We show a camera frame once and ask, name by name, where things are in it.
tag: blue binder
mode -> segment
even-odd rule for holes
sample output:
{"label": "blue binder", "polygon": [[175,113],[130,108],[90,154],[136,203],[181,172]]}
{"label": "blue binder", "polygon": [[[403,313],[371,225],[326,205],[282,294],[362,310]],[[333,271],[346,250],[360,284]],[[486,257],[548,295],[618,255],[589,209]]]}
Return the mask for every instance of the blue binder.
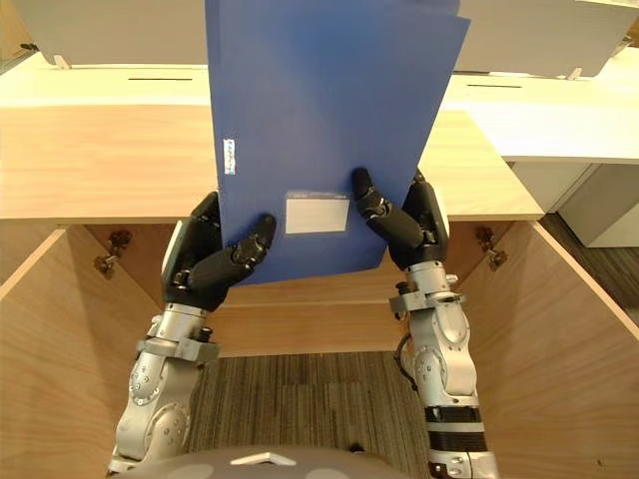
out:
{"label": "blue binder", "polygon": [[454,0],[209,0],[225,243],[278,219],[245,283],[376,267],[385,243],[350,201],[367,167],[400,205],[468,27]]}

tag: wooden cabinet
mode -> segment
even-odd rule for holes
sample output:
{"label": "wooden cabinet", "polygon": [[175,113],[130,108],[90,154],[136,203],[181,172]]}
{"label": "wooden cabinet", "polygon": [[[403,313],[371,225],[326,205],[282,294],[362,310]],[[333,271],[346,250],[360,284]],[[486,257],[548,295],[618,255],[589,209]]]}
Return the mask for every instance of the wooden cabinet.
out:
{"label": "wooden cabinet", "polygon": [[[539,224],[491,224],[509,256],[497,271],[475,226],[453,224],[447,268],[462,276],[503,477],[632,477],[637,326]],[[126,253],[142,283],[150,276],[135,262],[159,261],[145,250]],[[105,470],[135,343],[160,308],[123,267],[104,279],[92,266],[104,252],[86,227],[56,229],[0,286],[3,477]],[[386,303],[399,280],[386,258],[370,271],[238,287],[210,325],[223,356],[391,350],[405,328]]]}

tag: wooden desk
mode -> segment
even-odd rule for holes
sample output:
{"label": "wooden desk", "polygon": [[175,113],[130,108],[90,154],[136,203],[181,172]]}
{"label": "wooden desk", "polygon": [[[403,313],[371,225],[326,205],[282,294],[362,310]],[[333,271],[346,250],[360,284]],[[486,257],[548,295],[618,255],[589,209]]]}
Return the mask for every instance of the wooden desk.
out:
{"label": "wooden desk", "polygon": [[[131,81],[131,78],[188,81]],[[0,220],[170,223],[217,188],[207,71],[84,68],[34,56],[0,77]],[[463,112],[441,112],[419,163],[453,221],[541,208]]]}

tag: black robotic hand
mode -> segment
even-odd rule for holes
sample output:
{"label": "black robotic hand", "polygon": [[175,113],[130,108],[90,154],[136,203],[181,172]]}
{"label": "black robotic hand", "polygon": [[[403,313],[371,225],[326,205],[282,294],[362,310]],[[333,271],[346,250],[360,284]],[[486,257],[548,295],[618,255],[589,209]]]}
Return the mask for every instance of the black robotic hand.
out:
{"label": "black robotic hand", "polygon": [[400,269],[423,261],[446,259],[448,233],[432,186],[417,170],[401,210],[375,188],[368,170],[352,172],[357,210],[370,228],[388,242]]}
{"label": "black robotic hand", "polygon": [[264,260],[276,224],[263,215],[244,239],[223,247],[218,194],[209,194],[173,232],[162,266],[165,302],[215,310]]}

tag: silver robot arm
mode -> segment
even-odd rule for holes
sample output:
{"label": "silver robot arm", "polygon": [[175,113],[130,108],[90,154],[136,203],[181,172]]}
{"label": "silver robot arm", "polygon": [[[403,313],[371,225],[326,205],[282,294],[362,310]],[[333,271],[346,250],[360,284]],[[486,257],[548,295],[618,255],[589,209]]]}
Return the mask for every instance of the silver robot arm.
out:
{"label": "silver robot arm", "polygon": [[184,452],[201,366],[215,362],[220,350],[210,343],[206,316],[262,262],[275,228],[264,215],[244,239],[223,248],[217,194],[178,222],[162,267],[167,306],[138,343],[109,475]]}
{"label": "silver robot arm", "polygon": [[448,225],[436,194],[417,172],[399,210],[375,189],[366,170],[355,170],[352,182],[360,214],[388,241],[390,256],[406,274],[406,282],[397,285],[399,296],[390,300],[395,317],[407,316],[410,326],[395,360],[425,410],[430,477],[498,479],[479,414],[468,320],[461,296],[450,290],[457,278],[442,264]]}

